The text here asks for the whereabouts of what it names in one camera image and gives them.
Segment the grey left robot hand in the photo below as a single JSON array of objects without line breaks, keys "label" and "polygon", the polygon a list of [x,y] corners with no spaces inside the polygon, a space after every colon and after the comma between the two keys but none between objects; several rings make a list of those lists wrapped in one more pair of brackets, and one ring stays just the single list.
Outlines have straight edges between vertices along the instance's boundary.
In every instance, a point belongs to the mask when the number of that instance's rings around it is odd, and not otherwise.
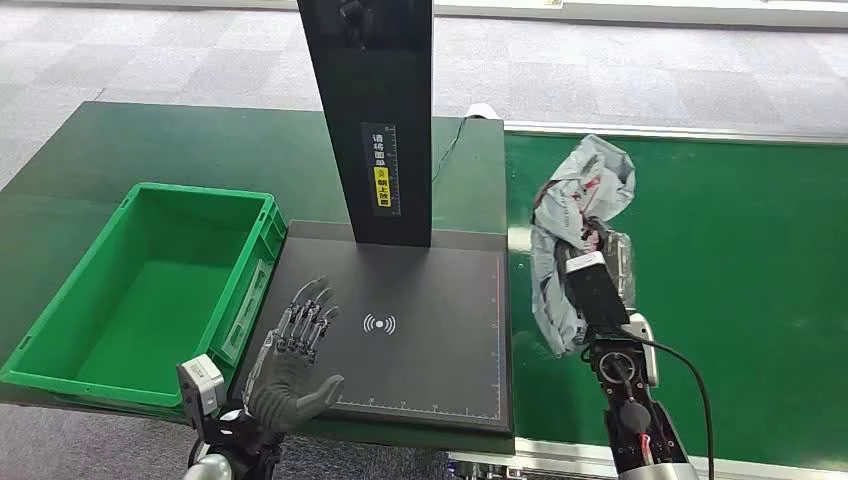
[{"label": "grey left robot hand", "polygon": [[342,395],[344,377],[312,390],[318,347],[339,314],[325,277],[304,284],[264,339],[242,394],[244,411],[264,429],[284,433],[316,417]]}]

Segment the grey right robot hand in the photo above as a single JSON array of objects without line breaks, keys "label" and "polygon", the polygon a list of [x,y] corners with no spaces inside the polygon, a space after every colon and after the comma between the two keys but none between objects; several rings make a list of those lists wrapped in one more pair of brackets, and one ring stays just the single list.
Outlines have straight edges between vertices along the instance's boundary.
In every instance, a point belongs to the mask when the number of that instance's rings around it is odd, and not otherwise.
[{"label": "grey right robot hand", "polygon": [[564,240],[555,242],[554,259],[565,297],[575,306],[574,295],[566,281],[566,262],[586,253],[600,251],[625,309],[635,311],[637,309],[636,288],[630,236],[612,229],[605,222],[593,217],[588,219],[581,238],[587,245],[584,250],[579,250]]}]

